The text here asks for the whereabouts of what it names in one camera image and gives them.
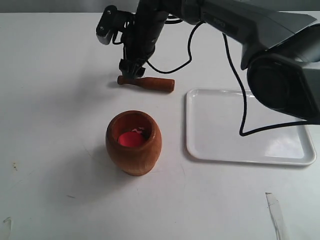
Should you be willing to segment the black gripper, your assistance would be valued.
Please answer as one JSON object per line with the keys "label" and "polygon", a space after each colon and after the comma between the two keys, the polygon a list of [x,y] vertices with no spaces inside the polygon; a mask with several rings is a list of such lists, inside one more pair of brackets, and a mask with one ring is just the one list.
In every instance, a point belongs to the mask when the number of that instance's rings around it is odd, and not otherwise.
{"label": "black gripper", "polygon": [[119,70],[123,77],[131,77],[130,65],[134,65],[133,78],[141,78],[145,74],[146,69],[142,65],[155,52],[168,15],[160,0],[139,1],[133,22],[122,37],[125,57],[119,62]]}

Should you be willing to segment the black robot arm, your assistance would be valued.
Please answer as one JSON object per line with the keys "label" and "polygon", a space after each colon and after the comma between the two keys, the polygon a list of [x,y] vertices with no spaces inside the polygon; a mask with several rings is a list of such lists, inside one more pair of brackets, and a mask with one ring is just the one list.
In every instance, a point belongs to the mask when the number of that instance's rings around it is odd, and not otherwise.
{"label": "black robot arm", "polygon": [[320,26],[307,14],[278,12],[236,0],[141,0],[124,40],[122,74],[140,77],[169,15],[208,24],[242,45],[240,67],[265,107],[320,120]]}

